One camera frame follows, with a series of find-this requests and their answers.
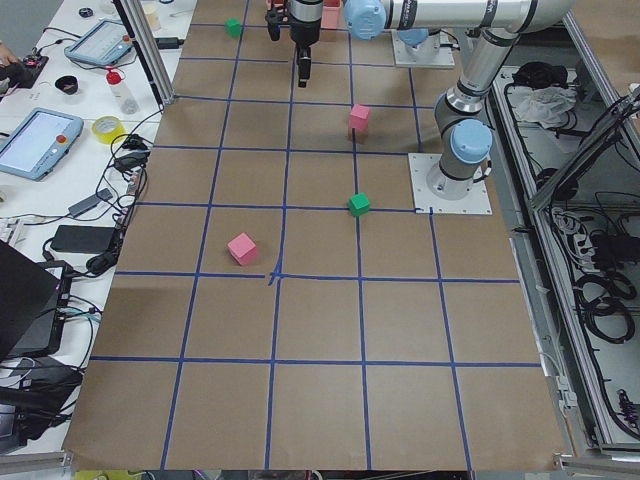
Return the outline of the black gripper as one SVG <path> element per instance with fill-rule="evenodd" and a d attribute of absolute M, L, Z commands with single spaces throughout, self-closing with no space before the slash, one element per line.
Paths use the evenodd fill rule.
<path fill-rule="evenodd" d="M 289 2 L 291 39 L 298 46 L 298 87 L 306 88 L 311 76 L 311 46 L 321 30 L 321 0 L 291 0 Z"/>

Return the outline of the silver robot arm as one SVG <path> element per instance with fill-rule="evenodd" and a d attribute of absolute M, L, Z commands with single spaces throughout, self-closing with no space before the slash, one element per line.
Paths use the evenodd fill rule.
<path fill-rule="evenodd" d="M 544 30 L 572 8 L 570 1 L 346 1 L 349 33 L 372 40 L 385 30 L 435 27 L 477 28 L 480 38 L 457 83 L 437 100 L 434 118 L 443 153 L 426 176 L 429 190 L 446 200 L 470 191 L 488 157 L 493 135 L 477 116 L 515 43 L 524 33 Z"/>

